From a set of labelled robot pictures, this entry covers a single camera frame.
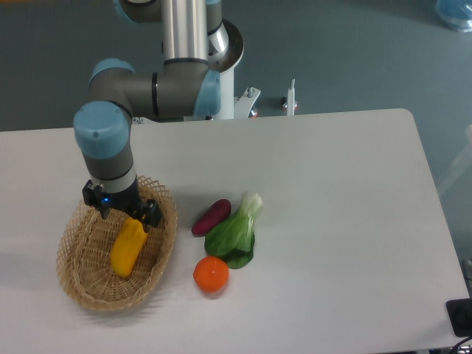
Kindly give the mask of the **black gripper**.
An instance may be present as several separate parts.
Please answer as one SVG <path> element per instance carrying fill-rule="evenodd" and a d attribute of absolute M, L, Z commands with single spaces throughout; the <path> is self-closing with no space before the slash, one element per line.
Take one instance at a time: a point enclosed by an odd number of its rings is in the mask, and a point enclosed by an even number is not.
<path fill-rule="evenodd" d="M 159 226 L 162 211 L 156 200 L 141 200 L 137 179 L 129 187 L 119 192 L 107 192 L 101 184 L 95 185 L 89 179 L 82 189 L 83 202 L 88 207 L 95 208 L 102 219 L 106 219 L 110 209 L 119 210 L 141 223 L 143 231 L 149 232 Z"/>

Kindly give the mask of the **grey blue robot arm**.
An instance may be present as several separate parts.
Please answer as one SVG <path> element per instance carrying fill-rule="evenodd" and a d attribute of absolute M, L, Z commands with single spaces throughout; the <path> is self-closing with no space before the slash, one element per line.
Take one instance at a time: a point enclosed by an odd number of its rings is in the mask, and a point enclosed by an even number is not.
<path fill-rule="evenodd" d="M 149 230 L 159 225 L 162 211 L 156 201 L 139 195 L 132 120 L 231 117 L 234 100 L 224 90 L 222 74 L 241 59 L 243 40 L 223 18 L 220 1 L 116 1 L 114 7 L 133 23 L 162 24 L 164 70 L 137 74 L 114 58 L 94 67 L 88 102 L 73 119 L 90 175 L 83 200 L 103 218 L 118 210 Z"/>

